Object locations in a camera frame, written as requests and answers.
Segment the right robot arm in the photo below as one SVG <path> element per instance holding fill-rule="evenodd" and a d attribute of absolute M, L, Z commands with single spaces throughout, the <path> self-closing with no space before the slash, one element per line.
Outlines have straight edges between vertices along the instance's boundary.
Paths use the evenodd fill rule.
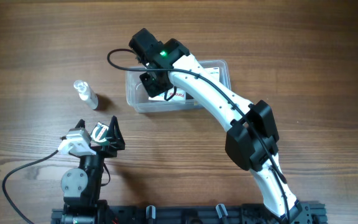
<path fill-rule="evenodd" d="M 267 210 L 280 222 L 291 223 L 300 213 L 278 161 L 278 130 L 271 107 L 252 103 L 211 76 L 178 40 L 158 41 L 143 28 L 129 42 L 144 67 L 140 80 L 149 97 L 171 100 L 177 89 L 190 94 L 226 132 L 225 151 L 248 170 L 262 193 Z"/>

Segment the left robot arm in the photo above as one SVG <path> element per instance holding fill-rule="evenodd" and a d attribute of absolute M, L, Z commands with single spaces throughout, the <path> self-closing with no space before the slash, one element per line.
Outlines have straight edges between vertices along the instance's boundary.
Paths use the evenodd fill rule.
<path fill-rule="evenodd" d="M 117 152 L 126 146 L 116 116 L 111 118 L 105 140 L 106 145 L 99 143 L 92 146 L 92 137 L 82 119 L 62 137 L 58 151 L 77 157 L 80 162 L 77 168 L 66 171 L 62 176 L 64 206 L 52 212 L 52 223 L 119 223 L 107 201 L 99 198 L 101 187 L 104 186 L 103 172 L 108 171 L 104 160 L 116 157 Z"/>

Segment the white red Panadol box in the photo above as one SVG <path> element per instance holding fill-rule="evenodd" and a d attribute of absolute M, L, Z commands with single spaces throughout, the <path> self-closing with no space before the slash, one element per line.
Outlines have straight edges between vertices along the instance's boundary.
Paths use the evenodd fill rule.
<path fill-rule="evenodd" d="M 167 96 L 167 98 L 170 98 L 172 96 L 172 98 L 170 99 L 170 101 L 183 101 L 186 100 L 186 92 L 180 88 L 177 88 L 177 90 L 175 90 L 174 88 L 170 89 L 167 91 L 167 93 L 163 92 L 155 97 L 149 97 L 149 100 L 151 101 L 165 101 L 164 97 L 165 95 Z"/>

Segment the white medicine box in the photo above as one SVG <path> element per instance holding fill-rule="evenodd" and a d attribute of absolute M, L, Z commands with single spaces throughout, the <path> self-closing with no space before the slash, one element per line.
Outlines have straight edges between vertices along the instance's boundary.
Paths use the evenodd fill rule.
<path fill-rule="evenodd" d="M 219 67 L 205 68 L 205 70 L 211 78 L 220 82 L 220 68 Z"/>

